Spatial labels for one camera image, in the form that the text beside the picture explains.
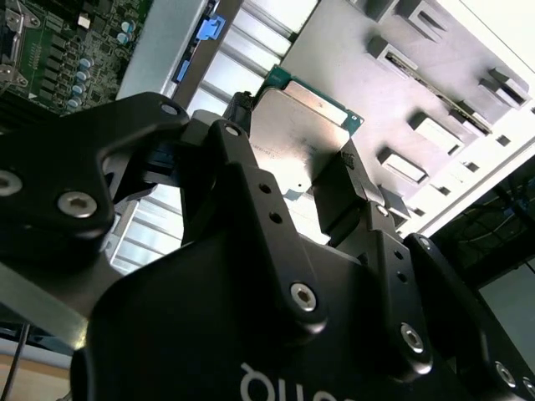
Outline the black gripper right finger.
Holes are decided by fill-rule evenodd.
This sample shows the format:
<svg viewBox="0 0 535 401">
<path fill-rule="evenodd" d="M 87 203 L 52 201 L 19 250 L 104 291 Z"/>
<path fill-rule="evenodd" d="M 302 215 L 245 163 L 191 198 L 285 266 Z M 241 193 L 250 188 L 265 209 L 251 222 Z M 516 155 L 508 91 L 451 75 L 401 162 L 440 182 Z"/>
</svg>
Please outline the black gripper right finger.
<svg viewBox="0 0 535 401">
<path fill-rule="evenodd" d="M 329 245 L 369 274 L 374 355 L 410 399 L 533 399 L 533 371 L 495 315 L 430 239 L 397 234 L 352 142 L 319 155 L 312 192 Z"/>
</svg>

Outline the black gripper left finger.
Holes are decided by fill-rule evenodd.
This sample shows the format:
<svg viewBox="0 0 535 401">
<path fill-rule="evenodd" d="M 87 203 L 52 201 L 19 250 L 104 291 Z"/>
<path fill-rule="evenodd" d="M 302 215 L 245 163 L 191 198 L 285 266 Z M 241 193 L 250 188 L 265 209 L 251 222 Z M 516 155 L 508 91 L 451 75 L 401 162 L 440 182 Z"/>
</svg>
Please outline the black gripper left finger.
<svg viewBox="0 0 535 401">
<path fill-rule="evenodd" d="M 104 257 L 115 205 L 163 178 L 181 189 L 186 245 L 120 277 Z M 248 132 L 155 93 L 2 136 L 1 303 L 61 338 L 202 319 L 310 338 L 328 319 Z"/>
</svg>

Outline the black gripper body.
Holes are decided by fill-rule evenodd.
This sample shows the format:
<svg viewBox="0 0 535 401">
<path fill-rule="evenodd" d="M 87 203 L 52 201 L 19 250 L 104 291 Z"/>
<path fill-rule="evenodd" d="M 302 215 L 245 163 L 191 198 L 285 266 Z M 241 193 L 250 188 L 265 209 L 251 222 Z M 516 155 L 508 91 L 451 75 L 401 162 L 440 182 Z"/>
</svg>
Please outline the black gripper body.
<svg viewBox="0 0 535 401">
<path fill-rule="evenodd" d="M 71 363 L 76 400 L 413 400 L 380 369 L 370 278 L 357 259 L 304 237 L 328 319 L 310 338 L 213 319 L 176 331 L 87 331 Z"/>
</svg>

